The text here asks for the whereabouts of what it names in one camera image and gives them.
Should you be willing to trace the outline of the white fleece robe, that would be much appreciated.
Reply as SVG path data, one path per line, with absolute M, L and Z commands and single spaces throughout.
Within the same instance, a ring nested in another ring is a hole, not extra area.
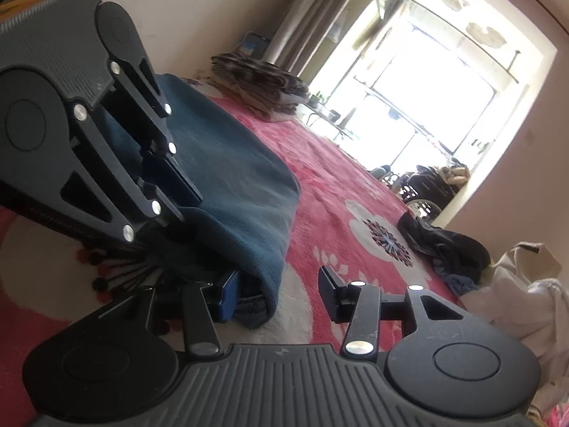
M 494 274 L 464 294 L 464 308 L 519 340 L 538 358 L 541 381 L 531 405 L 547 415 L 568 394 L 568 292 L 556 279 L 524 281 Z

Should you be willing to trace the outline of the folding side table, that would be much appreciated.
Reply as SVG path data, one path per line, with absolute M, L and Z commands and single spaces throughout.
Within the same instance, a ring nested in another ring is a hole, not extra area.
M 353 140 L 353 134 L 346 130 L 344 127 L 340 126 L 340 114 L 334 110 L 327 109 L 323 104 L 305 104 L 305 107 L 309 110 L 308 117 L 306 119 L 306 126 L 311 127 L 315 120 L 318 118 L 321 121 L 325 121 L 327 125 L 332 126 L 336 129 L 336 134 Z

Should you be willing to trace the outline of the folded beige grey clothes stack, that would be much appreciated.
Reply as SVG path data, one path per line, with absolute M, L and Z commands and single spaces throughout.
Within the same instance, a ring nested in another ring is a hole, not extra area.
M 284 94 L 247 82 L 235 83 L 218 75 L 213 75 L 211 82 L 224 93 L 231 93 L 238 98 L 260 120 L 266 122 L 292 121 L 296 118 L 297 107 L 306 103 L 305 98 L 297 95 Z

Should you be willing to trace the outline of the grey curtain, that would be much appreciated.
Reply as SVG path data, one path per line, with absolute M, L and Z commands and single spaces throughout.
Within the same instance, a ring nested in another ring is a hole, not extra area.
M 300 75 L 349 0 L 294 0 L 263 60 Z

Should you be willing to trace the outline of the pink floral fleece blanket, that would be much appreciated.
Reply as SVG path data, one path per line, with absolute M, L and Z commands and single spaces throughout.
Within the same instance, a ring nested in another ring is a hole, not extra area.
M 422 283 L 444 298 L 450 290 L 427 261 L 402 264 L 375 245 L 367 228 L 374 221 L 395 230 L 404 211 L 389 190 L 331 142 L 296 121 L 260 121 L 229 93 L 183 80 L 192 98 L 207 98 L 247 126 L 297 177 L 296 212 L 279 303 L 263 327 L 236 322 L 219 327 L 226 343 L 331 343 L 343 326 L 332 323 L 317 293 L 317 271 L 333 267 L 347 280 L 373 283 L 390 293 Z M 35 418 L 22 384 L 22 364 L 38 343 L 96 310 L 103 302 L 92 281 L 117 270 L 115 262 L 88 263 L 81 245 L 58 232 L 1 213 L 1 422 L 24 426 Z

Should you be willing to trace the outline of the blue denim jeans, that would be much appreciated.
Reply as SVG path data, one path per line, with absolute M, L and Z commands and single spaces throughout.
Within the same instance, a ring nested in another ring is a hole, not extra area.
M 259 328 L 277 308 L 300 185 L 275 152 L 186 81 L 164 74 L 158 83 L 172 106 L 176 161 L 203 201 L 178 204 L 182 222 L 151 227 L 122 251 L 189 278 L 238 271 L 233 319 Z

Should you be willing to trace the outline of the dark blue clothes pile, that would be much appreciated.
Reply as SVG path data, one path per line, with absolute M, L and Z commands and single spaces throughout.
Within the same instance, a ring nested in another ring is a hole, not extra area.
M 426 257 L 436 275 L 456 296 L 477 291 L 481 273 L 491 263 L 486 248 L 466 235 L 432 227 L 411 213 L 404 213 L 397 229 L 409 247 Z

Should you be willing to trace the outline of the cardboard box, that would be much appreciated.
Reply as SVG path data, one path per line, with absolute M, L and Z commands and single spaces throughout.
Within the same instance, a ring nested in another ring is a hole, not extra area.
M 545 244 L 531 242 L 516 244 L 489 267 L 492 280 L 498 274 L 508 274 L 524 285 L 538 280 L 557 280 L 561 271 L 561 264 Z

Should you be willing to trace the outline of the black wheelchair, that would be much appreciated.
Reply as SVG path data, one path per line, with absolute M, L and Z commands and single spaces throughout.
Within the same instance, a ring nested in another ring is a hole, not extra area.
M 463 165 L 425 167 L 405 174 L 389 172 L 381 178 L 417 217 L 432 224 L 470 179 Z

